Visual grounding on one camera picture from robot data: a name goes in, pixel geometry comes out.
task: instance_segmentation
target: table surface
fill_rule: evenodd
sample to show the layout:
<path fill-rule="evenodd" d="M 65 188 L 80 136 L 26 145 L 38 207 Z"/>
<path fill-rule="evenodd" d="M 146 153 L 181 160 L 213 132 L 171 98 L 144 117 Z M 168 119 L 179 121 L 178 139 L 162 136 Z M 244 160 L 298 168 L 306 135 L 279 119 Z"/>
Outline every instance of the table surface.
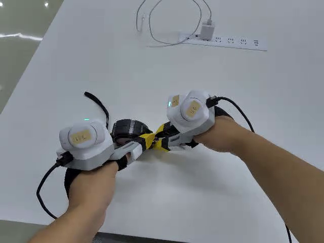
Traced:
<path fill-rule="evenodd" d="M 51 222 L 35 191 L 55 161 L 60 129 L 85 117 L 104 120 L 84 91 L 106 105 L 110 127 L 132 118 L 152 130 L 167 120 L 168 95 L 203 89 L 227 96 L 242 107 L 257 133 L 324 169 L 324 51 L 316 46 L 324 38 L 324 4 L 210 2 L 217 31 L 263 37 L 269 51 L 149 48 L 146 25 L 142 34 L 134 27 L 140 0 L 63 3 L 0 115 L 1 219 Z M 155 12 L 156 33 L 190 31 L 194 5 L 170 4 Z M 179 18 L 180 10 L 188 15 Z M 246 125 L 234 108 L 220 106 Z M 56 215 L 67 205 L 64 172 L 57 169 L 42 190 Z M 288 241 L 281 217 L 245 164 L 202 145 L 182 153 L 149 151 L 118 173 L 101 231 L 189 242 Z"/>

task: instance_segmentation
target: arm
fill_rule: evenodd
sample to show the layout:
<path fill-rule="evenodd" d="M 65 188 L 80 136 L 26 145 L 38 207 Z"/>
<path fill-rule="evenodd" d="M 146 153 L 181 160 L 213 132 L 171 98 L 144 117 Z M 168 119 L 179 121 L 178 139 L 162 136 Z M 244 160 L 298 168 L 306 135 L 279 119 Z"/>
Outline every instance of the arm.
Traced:
<path fill-rule="evenodd" d="M 224 116 L 195 140 L 239 156 L 300 242 L 324 242 L 323 171 Z"/>
<path fill-rule="evenodd" d="M 115 188 L 116 162 L 82 172 L 72 182 L 67 211 L 29 243 L 89 243 L 102 226 Z"/>

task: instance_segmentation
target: sticker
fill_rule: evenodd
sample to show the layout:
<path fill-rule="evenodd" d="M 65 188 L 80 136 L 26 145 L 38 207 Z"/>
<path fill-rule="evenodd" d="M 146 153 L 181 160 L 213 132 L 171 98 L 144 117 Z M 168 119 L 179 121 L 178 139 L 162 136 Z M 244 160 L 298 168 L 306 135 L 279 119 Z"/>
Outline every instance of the sticker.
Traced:
<path fill-rule="evenodd" d="M 172 98 L 172 107 L 179 105 L 179 95 L 176 95 Z"/>
<path fill-rule="evenodd" d="M 199 110 L 199 108 L 200 108 L 200 104 L 197 101 L 193 100 L 186 111 L 187 116 L 194 117 L 194 115 Z"/>
<path fill-rule="evenodd" d="M 91 140 L 91 133 L 88 129 L 74 133 L 70 136 L 73 144 L 84 143 L 88 140 Z"/>

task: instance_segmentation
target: white power strip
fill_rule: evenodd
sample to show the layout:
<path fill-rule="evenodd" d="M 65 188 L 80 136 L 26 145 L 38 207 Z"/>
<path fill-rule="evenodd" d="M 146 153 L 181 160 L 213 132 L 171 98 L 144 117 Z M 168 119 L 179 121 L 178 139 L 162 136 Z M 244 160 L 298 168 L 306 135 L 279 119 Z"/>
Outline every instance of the white power strip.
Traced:
<path fill-rule="evenodd" d="M 184 40 L 190 36 L 188 33 L 180 33 L 179 41 Z M 211 40 L 201 40 L 197 35 L 193 35 L 188 38 L 184 44 L 203 45 L 212 47 L 230 47 L 239 49 L 249 49 L 258 51 L 267 51 L 266 41 L 259 38 L 246 38 L 246 37 L 234 37 L 234 36 L 223 36 L 213 35 Z"/>

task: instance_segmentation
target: charger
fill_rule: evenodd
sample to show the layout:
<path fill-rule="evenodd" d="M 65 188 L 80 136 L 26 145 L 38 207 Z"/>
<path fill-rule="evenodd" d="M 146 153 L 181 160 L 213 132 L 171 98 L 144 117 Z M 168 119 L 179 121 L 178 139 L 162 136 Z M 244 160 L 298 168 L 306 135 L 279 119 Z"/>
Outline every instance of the charger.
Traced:
<path fill-rule="evenodd" d="M 213 37 L 215 30 L 215 25 L 211 19 L 207 20 L 207 22 L 203 22 L 201 26 L 201 31 L 199 35 L 199 39 L 203 41 L 210 41 Z"/>

